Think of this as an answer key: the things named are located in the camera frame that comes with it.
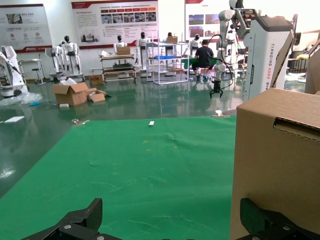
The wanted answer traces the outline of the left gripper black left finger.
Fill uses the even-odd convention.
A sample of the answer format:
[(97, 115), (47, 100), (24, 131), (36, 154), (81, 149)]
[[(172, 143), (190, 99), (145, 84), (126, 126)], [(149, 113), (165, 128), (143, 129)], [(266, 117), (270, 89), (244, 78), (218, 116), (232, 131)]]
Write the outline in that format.
[(95, 198), (86, 208), (68, 212), (57, 224), (25, 237), (26, 240), (114, 240), (99, 232), (103, 200)]

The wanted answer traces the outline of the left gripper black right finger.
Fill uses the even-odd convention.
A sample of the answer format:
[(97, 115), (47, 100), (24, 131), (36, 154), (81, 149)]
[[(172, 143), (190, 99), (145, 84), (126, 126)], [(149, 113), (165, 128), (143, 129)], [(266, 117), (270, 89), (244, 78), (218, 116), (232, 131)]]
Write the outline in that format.
[(240, 200), (240, 222), (247, 234), (238, 240), (318, 240), (320, 235), (301, 228), (277, 211), (255, 205), (249, 198)]

